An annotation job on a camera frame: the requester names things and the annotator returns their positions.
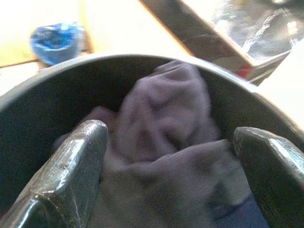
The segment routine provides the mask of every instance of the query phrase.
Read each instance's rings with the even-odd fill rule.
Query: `fabric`
[[[85,119],[112,134],[87,227],[267,227],[210,111],[199,71],[180,61],[138,80],[118,114],[93,110]]]

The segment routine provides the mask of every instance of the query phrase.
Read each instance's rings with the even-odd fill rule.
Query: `blue plastic bag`
[[[78,23],[38,27],[31,35],[30,44],[41,61],[54,65],[80,54],[84,46],[84,29]]]

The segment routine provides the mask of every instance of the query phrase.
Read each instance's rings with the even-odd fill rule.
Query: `wooden surface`
[[[37,59],[29,38],[36,27],[79,21],[79,0],[9,0],[0,7],[0,67]]]
[[[304,130],[304,39],[258,89]]]
[[[138,0],[82,0],[81,18],[93,52],[190,54]]]

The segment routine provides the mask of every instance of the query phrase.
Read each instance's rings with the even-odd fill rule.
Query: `gray cloth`
[[[211,228],[215,211],[242,203],[245,174],[210,110],[194,66],[173,61],[140,79],[117,115],[88,227]]]

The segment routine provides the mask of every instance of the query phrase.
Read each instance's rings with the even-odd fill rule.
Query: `purple cloth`
[[[173,61],[140,79],[117,115],[99,108],[99,114],[87,116],[86,120],[98,116],[112,126],[87,227],[254,224],[254,216],[245,217],[246,223],[235,219],[242,216],[242,205],[250,205],[247,212],[259,209],[255,201],[244,204],[251,197],[246,176],[230,154],[228,141],[218,141],[210,110],[197,68]],[[265,227],[258,215],[263,222],[255,227]]]

